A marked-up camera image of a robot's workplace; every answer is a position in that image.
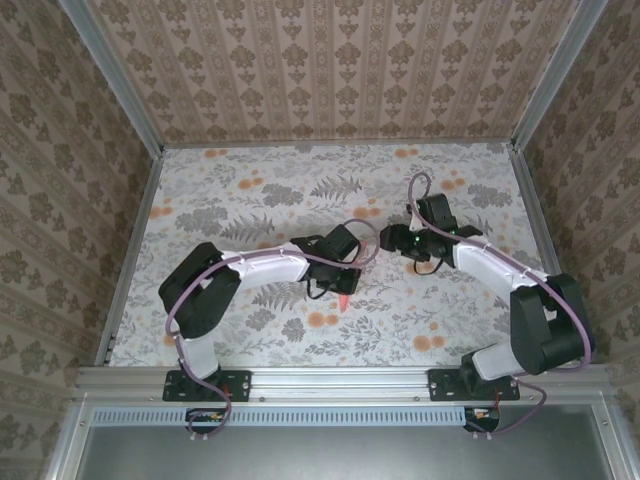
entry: black mounting bracket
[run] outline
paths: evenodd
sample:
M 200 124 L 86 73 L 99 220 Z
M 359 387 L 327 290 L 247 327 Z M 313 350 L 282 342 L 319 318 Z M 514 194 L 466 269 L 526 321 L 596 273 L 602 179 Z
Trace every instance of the black mounting bracket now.
M 248 402 L 251 393 L 250 370 L 220 370 L 215 385 L 229 395 L 232 402 Z M 165 402 L 222 402 L 222 397 L 191 380 L 182 370 L 167 372 L 162 392 Z
M 520 400 L 520 389 L 511 377 L 501 377 L 491 382 L 483 382 L 473 394 L 457 368 L 434 368 L 427 371 L 429 395 L 433 402 L 492 401 L 497 395 L 500 401 Z

